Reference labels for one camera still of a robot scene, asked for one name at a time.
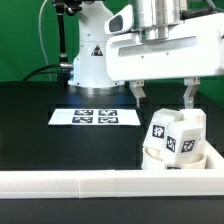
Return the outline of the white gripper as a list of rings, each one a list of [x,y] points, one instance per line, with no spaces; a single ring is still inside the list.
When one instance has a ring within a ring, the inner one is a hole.
[[[185,78],[184,107],[192,109],[199,77],[224,74],[224,12],[189,18],[178,6],[129,4],[104,30],[108,75],[130,81],[138,108],[143,80]]]

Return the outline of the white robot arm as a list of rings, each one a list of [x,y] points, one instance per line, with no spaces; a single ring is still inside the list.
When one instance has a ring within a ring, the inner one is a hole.
[[[146,80],[182,78],[184,106],[205,76],[224,74],[224,9],[189,10],[187,0],[128,0],[112,13],[105,0],[52,0],[65,83],[87,94],[130,86],[136,103]]]

